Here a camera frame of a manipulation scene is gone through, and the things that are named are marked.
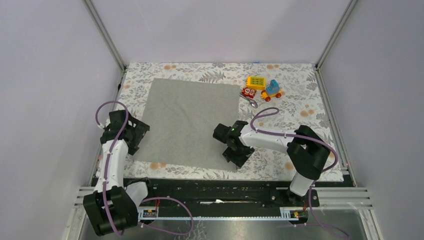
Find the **grey cloth napkin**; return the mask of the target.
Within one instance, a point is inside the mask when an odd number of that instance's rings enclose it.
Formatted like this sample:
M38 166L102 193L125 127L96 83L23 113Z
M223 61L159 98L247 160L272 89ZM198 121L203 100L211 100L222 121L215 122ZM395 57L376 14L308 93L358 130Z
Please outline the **grey cloth napkin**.
M155 78L141 120L150 130L139 144L139 162L236 171L222 156L226 144L213 138L218 124L239 116L238 85Z

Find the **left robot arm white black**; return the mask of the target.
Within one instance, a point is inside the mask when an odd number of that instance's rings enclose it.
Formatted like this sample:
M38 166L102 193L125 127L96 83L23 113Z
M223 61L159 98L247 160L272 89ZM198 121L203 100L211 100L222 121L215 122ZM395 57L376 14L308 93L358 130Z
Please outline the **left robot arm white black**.
M137 205L152 204L155 192L145 182L124 186L124 161L134 155L150 126L134 118L126 110L109 113L110 123L100 137L102 146L101 173L91 194L84 196L83 207L97 236L137 226Z

